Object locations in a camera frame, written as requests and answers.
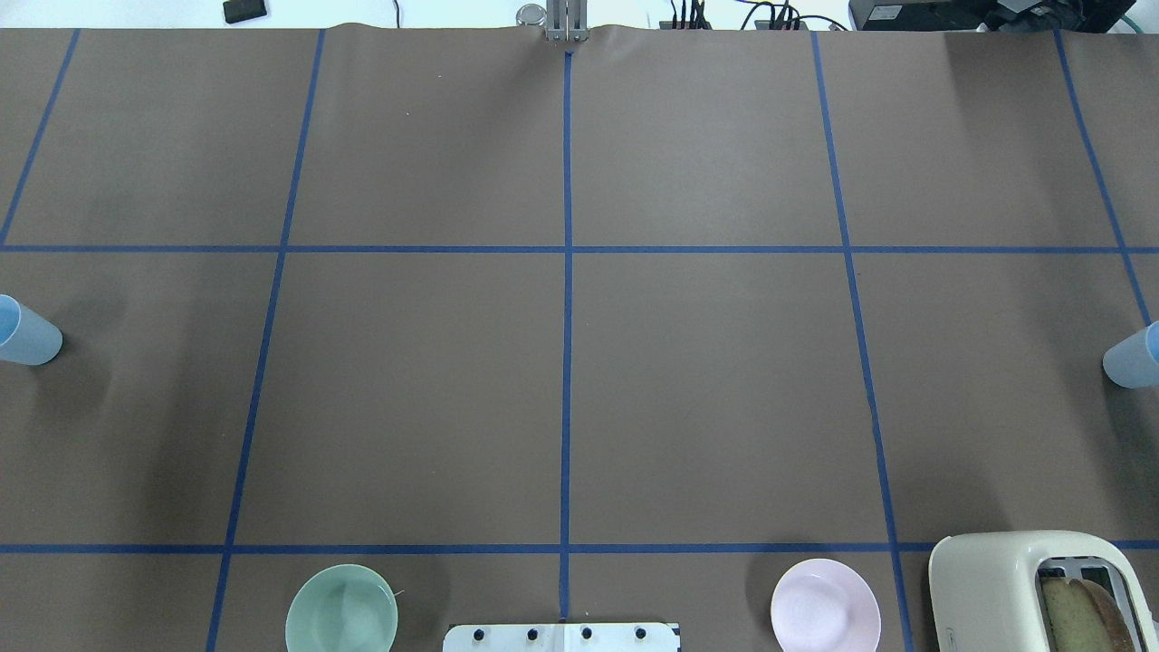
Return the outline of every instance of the black device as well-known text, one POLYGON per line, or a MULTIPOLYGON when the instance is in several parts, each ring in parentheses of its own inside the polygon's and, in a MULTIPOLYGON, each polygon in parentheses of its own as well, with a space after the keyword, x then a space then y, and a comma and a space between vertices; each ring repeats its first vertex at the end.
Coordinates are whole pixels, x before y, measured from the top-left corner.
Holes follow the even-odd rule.
POLYGON ((1101 34, 1135 0, 850 0, 853 23, 865 31, 974 30, 1101 34))
POLYGON ((680 22, 679 21, 677 21, 675 23, 672 21, 659 21, 659 28, 661 29, 712 29, 713 28, 713 23, 710 23, 708 21, 704 21, 704 22, 697 23, 694 27, 691 25, 691 24, 688 27, 680 27, 680 22))
POLYGON ((850 0, 850 13, 861 31, 950 31, 982 22, 954 0, 850 0))
POLYGON ((226 0, 221 3, 225 22, 233 24, 265 15, 265 0, 226 0))

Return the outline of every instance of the metal plate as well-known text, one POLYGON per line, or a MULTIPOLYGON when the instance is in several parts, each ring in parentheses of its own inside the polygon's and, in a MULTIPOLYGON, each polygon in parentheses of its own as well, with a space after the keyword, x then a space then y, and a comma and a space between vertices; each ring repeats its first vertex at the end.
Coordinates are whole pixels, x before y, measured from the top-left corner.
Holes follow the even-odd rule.
POLYGON ((680 625, 665 623, 458 625, 443 652, 488 650, 680 652, 680 625))

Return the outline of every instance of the bread slice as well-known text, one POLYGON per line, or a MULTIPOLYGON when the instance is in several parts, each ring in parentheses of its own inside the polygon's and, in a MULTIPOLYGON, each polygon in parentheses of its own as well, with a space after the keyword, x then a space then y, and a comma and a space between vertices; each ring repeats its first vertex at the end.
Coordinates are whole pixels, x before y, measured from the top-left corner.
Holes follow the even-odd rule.
POLYGON ((1042 598, 1057 652, 1135 652, 1115 599, 1098 584, 1043 578, 1042 598))

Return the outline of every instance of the grid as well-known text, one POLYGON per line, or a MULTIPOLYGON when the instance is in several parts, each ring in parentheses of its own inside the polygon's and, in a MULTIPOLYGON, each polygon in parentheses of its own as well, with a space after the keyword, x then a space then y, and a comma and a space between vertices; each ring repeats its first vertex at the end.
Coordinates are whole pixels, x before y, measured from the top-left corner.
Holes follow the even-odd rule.
MULTIPOLYGON (((897 525, 894 514, 894 500, 890 489, 889 469, 887 468, 885 445, 882 438, 882 424, 879 416, 877 397, 874 387, 874 373, 870 365, 872 350, 866 335, 866 325, 862 316, 862 302, 859 291, 858 271, 855 266, 857 256, 875 254, 914 254, 914 255, 938 255, 938 254, 978 254, 978 255, 1008 255, 1008 254, 1034 254, 1034 255, 1117 255, 1122 258, 1134 298, 1138 306, 1142 322, 1150 322, 1146 300, 1139 279, 1136 273, 1132 256, 1159 252, 1159 247, 1130 247, 1123 234, 1110 191, 1099 163, 1087 126, 1084 120, 1079 97, 1074 88, 1070 64, 1064 47, 1063 37, 1055 32, 1054 41, 1057 47, 1058 63, 1062 67, 1066 89, 1069 93, 1070 107, 1073 110, 1076 126, 1080 133, 1083 145, 1089 159, 1091 171, 1093 173, 1100 196, 1106 208, 1107 219, 1115 237, 1115 246, 883 246, 883 244, 854 244, 850 235, 846 218, 845 193, 841 186, 841 174, 838 164, 839 144, 836 141, 833 125, 830 116, 830 101, 826 94, 825 74, 823 71, 823 54, 819 39, 816 34, 810 35, 814 69, 816 75, 817 98, 822 124, 824 127, 825 146, 828 151, 828 162, 831 175, 831 186, 833 205, 840 232, 839 246, 651 246, 651 244, 620 244, 620 246, 584 246, 576 244, 573 236, 573 67, 582 65, 583 52, 567 51, 562 53, 562 214, 564 243, 562 246, 425 246, 425 244, 292 244, 291 229, 293 226, 294 207, 298 195, 299 180, 302 173, 302 162, 306 156, 306 146, 311 127, 311 117, 314 107, 315 91, 325 52, 326 30, 320 30, 314 49, 313 65, 309 72, 308 91, 306 95, 305 109, 301 117, 301 126, 297 141, 297 149, 293 163, 290 192, 286 199, 285 215, 282 225, 280 240, 277 244, 12 244, 7 243, 8 234, 13 224, 19 218, 19 208, 24 186, 29 175, 35 168, 37 151, 41 146, 44 133, 50 129, 50 118, 53 107, 66 82, 67 71, 73 54, 78 47, 80 30, 72 34, 59 72, 52 86, 51 95, 44 108, 43 116, 32 139, 24 166, 16 182, 12 202, 5 217, 3 226, 0 228, 0 252, 154 252, 154 254, 182 254, 182 252, 267 252, 277 254, 274 266, 272 283, 269 290, 269 301, 265 310, 263 335, 257 357, 256 373, 254 375, 252 398, 249 402, 248 417, 246 420, 245 438, 242 440, 240 460, 235 483, 232 493, 228 526, 226 536, 220 545, 153 545, 153 544, 0 544, 0 555, 32 554, 32 555, 85 555, 85 554, 115 554, 115 555, 197 555, 220 557, 220 572, 214 593, 212 616, 206 638, 206 650, 214 650, 217 646, 218 630, 221 623, 223 607, 226 589, 229 583, 231 562, 234 556, 277 556, 277 555, 552 555, 559 558, 559 611, 561 618, 571 616, 569 605, 570 598, 570 564, 573 555, 672 555, 672 554, 838 554, 838 552, 888 552, 890 555, 895 591, 897 595, 897 607, 901 615, 902 639, 907 652, 914 647, 913 635, 910 623, 910 606, 907 603, 906 587, 902 571, 903 552, 927 552, 933 548, 932 542, 903 542, 899 541, 897 525), (562 305, 562 379, 561 379, 561 406, 560 416, 560 505, 559 505, 559 539, 557 544, 399 544, 399 545, 248 545, 236 543, 238 522, 243 503, 247 471, 252 446, 254 441, 255 427, 258 420, 258 410, 265 368, 270 349, 271 337, 276 329, 276 314, 278 298, 282 288, 283 271, 286 258, 290 254, 309 252, 380 252, 380 254, 547 254, 562 258, 563 263, 563 305, 562 305), (876 470, 880 485, 884 527, 887 541, 879 542, 854 542, 854 543, 574 543, 571 541, 571 373, 573 373, 573 303, 574 303, 574 261, 575 256, 584 255, 611 255, 611 254, 830 254, 840 255, 844 261, 845 274, 851 301, 851 309, 854 320, 857 336, 859 364, 862 373, 865 396, 869 406, 872 433, 876 453, 876 470)), ((1128 550, 1159 550, 1159 541, 1154 540, 1128 540, 1116 541, 1116 545, 1128 550)))

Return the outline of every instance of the table surface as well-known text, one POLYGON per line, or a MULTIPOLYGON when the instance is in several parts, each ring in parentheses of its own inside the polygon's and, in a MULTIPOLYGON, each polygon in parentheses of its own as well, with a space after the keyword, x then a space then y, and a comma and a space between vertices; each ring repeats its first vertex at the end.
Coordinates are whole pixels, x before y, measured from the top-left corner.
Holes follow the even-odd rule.
POLYGON ((66 338, 0 367, 2 646, 279 649, 355 562, 400 651, 775 650, 819 556, 928 650, 933 543, 1007 529, 1157 595, 1159 396, 1100 358, 1159 41, 782 36, 0 32, 0 288, 66 338))

